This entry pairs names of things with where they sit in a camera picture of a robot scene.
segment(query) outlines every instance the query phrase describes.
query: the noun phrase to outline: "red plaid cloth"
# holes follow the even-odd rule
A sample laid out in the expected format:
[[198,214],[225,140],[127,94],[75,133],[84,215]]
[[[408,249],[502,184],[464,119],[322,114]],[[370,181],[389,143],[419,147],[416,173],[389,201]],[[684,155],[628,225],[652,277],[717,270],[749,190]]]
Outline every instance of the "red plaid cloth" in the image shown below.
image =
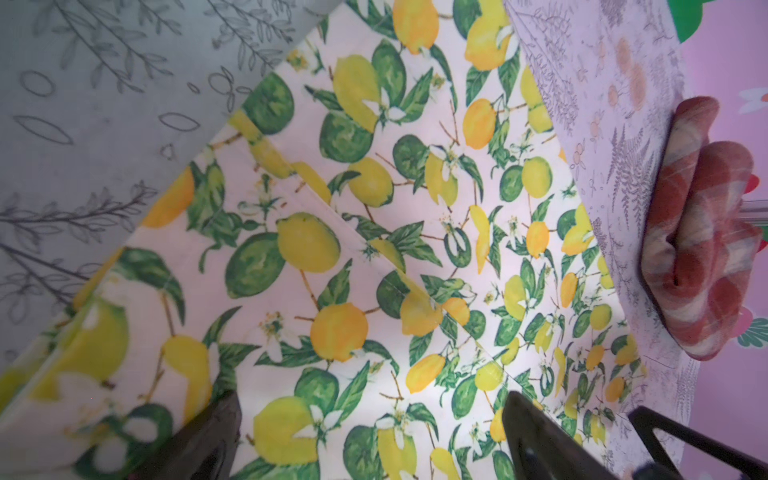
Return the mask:
[[641,258],[667,329],[698,360],[714,357],[730,338],[762,237],[737,219],[750,152],[707,139],[717,111],[709,97],[677,108]]

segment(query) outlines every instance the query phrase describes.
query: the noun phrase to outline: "green leaf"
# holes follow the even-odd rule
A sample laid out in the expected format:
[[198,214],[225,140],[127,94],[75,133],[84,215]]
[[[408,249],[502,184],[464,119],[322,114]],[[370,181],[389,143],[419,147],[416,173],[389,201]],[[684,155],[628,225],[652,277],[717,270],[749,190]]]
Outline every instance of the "green leaf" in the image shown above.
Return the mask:
[[432,332],[427,333],[424,336],[413,336],[411,338],[411,345],[408,347],[409,361],[411,366],[414,366],[418,362],[424,352],[429,347],[429,342],[432,341]]
[[392,148],[395,168],[409,180],[416,180],[420,174],[423,177],[428,156],[429,148],[411,134],[400,137]]
[[503,306],[491,310],[491,313],[501,317],[502,321],[498,324],[498,331],[496,332],[496,338],[494,345],[507,346],[515,338],[520,331],[520,325],[523,322],[514,318],[507,312],[507,309]]
[[179,321],[184,325],[184,294],[181,292],[181,285],[159,255],[151,250],[125,247],[112,271],[119,273],[126,280],[146,283],[161,293],[167,293],[176,304]]
[[558,237],[565,240],[565,235],[576,225],[576,209],[568,210],[558,219]]
[[466,417],[472,410],[472,404],[475,403],[478,387],[475,385],[475,376],[468,376],[458,384],[451,398],[451,410],[453,416],[458,420]]
[[397,270],[382,278],[376,289],[376,301],[379,307],[392,318],[400,318],[400,306],[411,290],[402,282]]
[[352,259],[347,260],[341,270],[331,277],[326,289],[317,297],[317,306],[321,310],[328,305],[342,305],[349,296],[349,269]]
[[523,191],[523,167],[512,165],[505,170],[498,187],[498,195],[505,202],[514,202]]
[[470,310],[469,321],[464,325],[464,330],[472,336],[473,339],[479,339],[485,332],[485,315],[480,310]]
[[451,67],[448,65],[448,60],[445,58],[445,54],[442,53],[442,50],[440,50],[440,47],[437,45],[433,45],[429,49],[429,53],[432,55],[432,58],[437,60],[440,68],[442,68],[442,73],[445,74],[445,79],[451,83],[451,96],[453,96],[453,105],[454,108],[458,107],[458,97],[456,96],[456,89],[453,86]]
[[480,174],[480,170],[478,170],[478,165],[474,160],[472,160],[470,157],[467,157],[466,155],[462,155],[458,158],[458,165],[462,168],[463,171],[467,172],[477,184],[478,190],[480,190],[480,201],[482,202],[482,175]]
[[362,160],[373,143],[373,134],[349,115],[330,111],[320,128],[320,154],[343,164]]
[[469,71],[467,71],[467,107],[475,100],[477,94],[480,93],[490,74],[490,71],[479,71],[475,67],[469,68]]
[[362,350],[368,353],[375,353],[376,355],[380,355],[384,359],[389,360],[389,363],[392,364],[392,369],[395,370],[395,375],[400,374],[400,365],[397,364],[392,357],[392,354],[389,353],[389,350],[387,350],[381,343],[376,342],[375,340],[366,340],[362,345]]
[[240,245],[230,257],[224,282],[230,298],[242,298],[268,289],[286,261],[277,247],[277,233],[257,233]]
[[389,41],[382,40],[373,51],[371,64],[379,76],[379,85],[389,96],[389,104],[399,106],[406,94],[406,66],[397,49]]
[[332,178],[330,182],[328,182],[328,190],[330,190],[331,195],[335,193],[341,193],[341,190],[344,189],[347,182],[355,177],[359,177],[360,175],[360,172],[355,172],[353,170],[343,171],[342,173]]
[[523,340],[530,343],[536,339],[536,334],[544,326],[545,317],[541,313],[537,313],[533,320],[525,327],[525,333],[523,333]]
[[518,74],[520,73],[520,48],[515,51],[512,57],[505,61],[498,68],[498,79],[502,83],[504,88],[505,98],[509,101],[509,95],[515,89],[515,82],[518,80]]
[[437,420],[435,420],[435,416],[429,409],[427,409],[426,405],[423,403],[412,403],[408,406],[406,415],[410,415],[411,419],[416,420],[417,422],[429,424],[432,427],[432,430],[435,431],[435,438],[440,440],[440,433],[437,429]]
[[305,366],[323,360],[315,353],[315,349],[312,347],[312,341],[308,336],[300,335],[299,339],[301,340],[301,347],[299,348],[294,348],[285,342],[280,343],[280,351],[283,354],[283,360],[281,362],[273,362],[266,352],[264,352],[254,365],[294,367]]
[[301,372],[293,394],[304,399],[307,405],[319,406],[323,414],[328,415],[339,396],[339,380],[331,373],[311,366]]
[[509,455],[502,450],[493,452],[493,471],[499,480],[515,480],[515,468]]
[[384,477],[379,457],[378,430],[375,427],[353,427],[344,441],[342,458],[353,480],[382,480]]
[[430,68],[411,88],[402,101],[400,108],[406,113],[405,117],[398,120],[397,124],[416,121],[422,116],[424,105],[429,99],[429,85],[432,83],[432,69]]
[[221,332],[224,330],[224,326],[226,326],[227,322],[230,321],[232,316],[237,313],[237,310],[240,310],[241,306],[235,306],[233,308],[230,308],[226,312],[222,313],[219,318],[217,318],[213,323],[210,324],[210,327],[208,327],[208,331],[205,332],[205,336],[203,337],[203,345],[205,345],[205,348],[210,348],[210,344],[213,342],[218,342],[221,338]]
[[286,82],[271,72],[248,95],[243,111],[262,133],[276,134],[293,118],[293,95]]
[[357,404],[360,403],[360,399],[362,398],[362,391],[365,389],[366,384],[368,383],[368,371],[370,369],[370,365],[371,362],[366,362],[364,367],[359,372],[357,372],[355,378],[353,378],[352,382],[346,386],[344,391],[341,393],[341,396],[339,396],[339,399],[336,401],[336,407],[333,409],[342,411],[341,417],[339,417],[339,423],[343,422],[344,419],[346,419],[346,417],[348,417],[349,414],[351,414],[357,407]]
[[359,233],[362,238],[366,239],[366,241],[389,235],[389,230],[360,215],[341,214],[341,218],[348,222],[353,219],[357,220],[355,231]]
[[536,210],[534,210],[533,214],[531,215],[532,222],[544,221],[547,216],[547,209],[549,208],[549,202],[552,200],[552,197],[554,197],[554,194],[547,197],[547,200],[544,200],[538,205],[538,207],[536,207]]
[[581,259],[584,261],[584,271],[589,270],[590,265],[595,258],[600,254],[600,247],[595,245],[592,248],[587,248],[584,253],[581,254]]
[[339,104],[339,99],[336,98],[336,94],[332,91],[312,88],[309,85],[304,85],[304,88],[310,93],[310,95],[312,95],[313,100],[320,101],[320,103],[325,105],[328,110],[343,110]]

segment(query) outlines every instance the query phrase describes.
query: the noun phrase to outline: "yellow lemon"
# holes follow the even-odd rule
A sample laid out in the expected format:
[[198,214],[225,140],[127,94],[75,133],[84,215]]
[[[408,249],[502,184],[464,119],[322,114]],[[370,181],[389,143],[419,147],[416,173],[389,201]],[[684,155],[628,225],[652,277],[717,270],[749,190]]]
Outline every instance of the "yellow lemon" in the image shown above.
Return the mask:
[[445,366],[445,357],[438,354],[432,354],[419,360],[408,371],[406,376],[406,386],[411,393],[419,393],[434,382],[442,367]]
[[589,324],[595,331],[599,332],[611,322],[611,314],[611,306],[602,303],[592,309],[592,313],[589,315]]
[[357,200],[369,207],[381,207],[392,201],[395,190],[392,177],[377,161],[365,157],[347,170],[360,173],[349,181],[349,189]]
[[552,119],[549,117],[549,112],[547,112],[544,104],[528,110],[528,124],[531,125],[531,129],[537,134],[542,134],[552,129]]
[[440,18],[432,0],[395,0],[392,23],[397,39],[414,55],[421,48],[432,48],[440,29]]
[[459,480],[460,477],[458,476],[458,470],[456,470],[456,464],[453,462],[451,452],[442,447],[438,447],[432,450],[432,454],[429,458],[432,460],[432,463],[435,464],[435,468],[448,476],[448,480]]
[[571,302],[576,297],[577,286],[578,278],[576,278],[576,274],[573,272],[566,274],[563,278],[563,284],[560,286],[560,302],[563,308],[571,306]]
[[376,238],[369,241],[371,246],[379,251],[387,260],[392,262],[392,265],[396,266],[402,272],[406,271],[406,259],[402,257],[395,244],[389,240]]
[[72,309],[75,312],[79,312],[83,305],[85,305],[85,302],[88,301],[91,293],[93,293],[98,284],[101,283],[102,279],[104,279],[104,275],[107,274],[114,263],[118,261],[118,258],[120,258],[120,255],[123,254],[124,250],[125,247],[121,247],[115,251],[112,256],[109,257],[103,265],[101,265],[96,273],[94,273],[94,275],[88,279],[88,282],[85,282],[85,285],[83,285],[78,294],[75,295],[72,299]]
[[331,229],[304,212],[277,221],[277,247],[286,262],[312,273],[332,269],[341,254],[339,240]]
[[502,423],[502,415],[504,414],[504,408],[496,410],[491,420],[491,438],[494,442],[503,442],[507,439],[507,432],[504,431],[504,424]]
[[522,321],[525,316],[525,307],[520,305],[520,302],[524,300],[523,279],[519,275],[515,275],[504,285],[504,307],[507,309],[507,313]]
[[602,345],[595,345],[592,347],[592,350],[590,350],[589,355],[587,355],[587,370],[590,372],[595,369],[595,367],[598,366],[598,363],[603,361],[603,354],[605,353],[605,348],[603,348]]
[[532,257],[538,258],[549,245],[549,228],[544,222],[534,222],[528,228],[525,246]]
[[413,437],[404,435],[402,450],[397,446],[395,429],[379,430],[377,437],[382,467],[390,479],[402,480],[400,472],[416,474],[416,444]]
[[613,403],[619,400],[621,394],[624,393],[625,385],[624,377],[618,376],[611,380],[611,383],[608,383],[608,386],[605,387],[605,401]]
[[310,329],[315,353],[325,360],[346,362],[352,351],[361,349],[368,336],[368,320],[351,303],[329,305],[320,310]]
[[261,131],[248,118],[242,108],[239,108],[227,123],[235,127],[235,130],[239,131],[248,141],[255,141],[261,136]]
[[381,103],[381,89],[376,70],[362,55],[339,58],[333,70],[333,93],[339,105],[361,127],[373,133],[379,113],[362,101]]
[[480,150],[485,147],[496,129],[496,110],[491,102],[480,98],[472,102],[464,114],[463,130],[467,145]]
[[523,165],[523,187],[533,198],[542,198],[552,186],[552,169],[542,157],[533,157]]
[[518,352],[520,351],[520,337],[515,337],[509,345],[507,345],[507,351],[502,353],[502,357],[500,360],[502,361],[502,365],[509,365],[510,363],[515,361],[515,358],[518,356]]
[[320,197],[326,204],[331,204],[331,190],[328,189],[326,182],[312,167],[304,162],[296,162],[295,164],[291,164],[291,167],[293,167],[296,173],[304,179],[306,184],[315,191],[318,197]]
[[469,306],[463,298],[449,298],[442,304],[442,308],[461,326],[466,325],[469,321]]
[[478,229],[478,242],[475,248],[475,257],[478,263],[478,273],[482,273],[482,267],[485,265],[485,259],[491,253],[491,224],[488,222],[488,216],[482,208],[472,205],[469,208],[469,216]]
[[312,423],[312,413],[303,399],[295,396],[274,399],[253,417],[253,447],[261,458],[273,465],[317,462],[317,439],[293,437]]
[[82,373],[101,383],[123,363],[130,338],[123,307],[96,298],[75,319],[79,327],[65,345],[60,344],[64,351],[30,392],[31,398],[61,399],[58,375],[62,372]]
[[520,76],[520,93],[522,93],[523,100],[525,100],[528,108],[544,103],[544,99],[541,98],[541,92],[536,86],[536,79],[533,77],[530,65],[526,65],[523,74]]
[[194,178],[192,170],[187,167],[171,184],[160,200],[149,210],[141,222],[142,227],[161,228],[176,220],[184,213],[194,199]]
[[488,362],[475,374],[475,386],[483,392],[496,390],[504,380],[504,370],[496,362]]

